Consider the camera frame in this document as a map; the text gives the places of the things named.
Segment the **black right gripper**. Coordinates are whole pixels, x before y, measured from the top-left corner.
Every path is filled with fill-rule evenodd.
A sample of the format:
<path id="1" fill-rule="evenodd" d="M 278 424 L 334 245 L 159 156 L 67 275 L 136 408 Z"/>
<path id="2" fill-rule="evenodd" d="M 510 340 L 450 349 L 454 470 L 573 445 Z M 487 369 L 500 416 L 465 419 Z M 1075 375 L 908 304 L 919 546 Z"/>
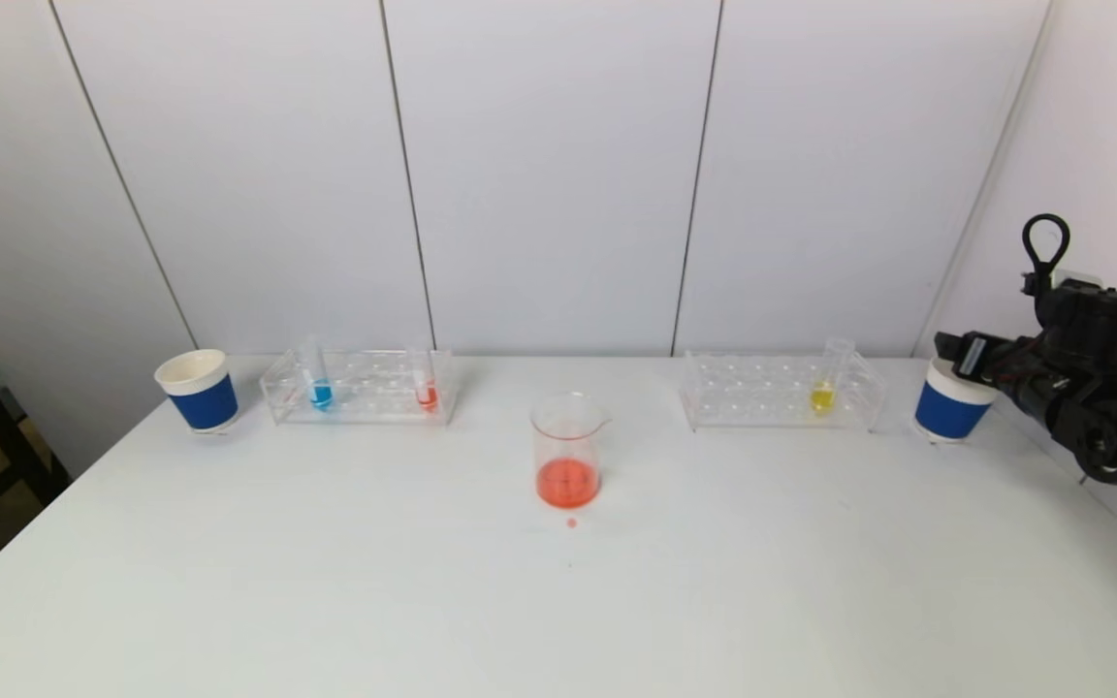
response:
<path id="1" fill-rule="evenodd" d="M 1006 390 L 1030 379 L 1030 338 L 1000 337 L 980 332 L 966 335 L 936 332 L 937 357 L 952 358 L 957 377 L 983 386 Z"/>

